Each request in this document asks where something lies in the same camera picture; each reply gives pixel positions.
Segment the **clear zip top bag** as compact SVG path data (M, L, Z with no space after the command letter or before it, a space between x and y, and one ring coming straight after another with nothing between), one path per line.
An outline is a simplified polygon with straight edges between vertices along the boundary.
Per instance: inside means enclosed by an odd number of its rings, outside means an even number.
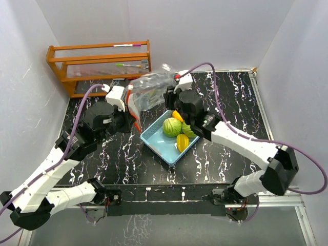
M126 106L135 118L135 126L141 131L141 112L164 102L163 94L170 86L175 86L176 71L167 64L161 68L130 81L126 87Z

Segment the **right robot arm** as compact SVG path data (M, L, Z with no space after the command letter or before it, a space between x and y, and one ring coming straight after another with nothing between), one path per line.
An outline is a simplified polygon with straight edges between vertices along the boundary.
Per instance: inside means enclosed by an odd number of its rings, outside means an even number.
M177 110L202 138L226 146L246 157L260 170L247 176L239 176L223 191L213 193L211 200L226 203L241 203L246 197L269 191L283 196L298 172L294 150L283 144L273 144L245 134L215 112L206 110L196 91L170 86L163 94L167 109Z

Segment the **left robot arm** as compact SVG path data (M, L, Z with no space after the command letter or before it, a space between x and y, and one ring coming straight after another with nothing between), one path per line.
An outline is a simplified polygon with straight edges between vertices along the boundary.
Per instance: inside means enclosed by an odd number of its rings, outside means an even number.
M128 109L121 110L107 102L88 108L81 119L77 118L62 133L46 159L19 188L1 193L1 203L11 210L13 224L33 231L68 207L104 203L107 190L96 178L57 192L51 190L68 171L95 152L101 142L116 133L130 132L134 123Z

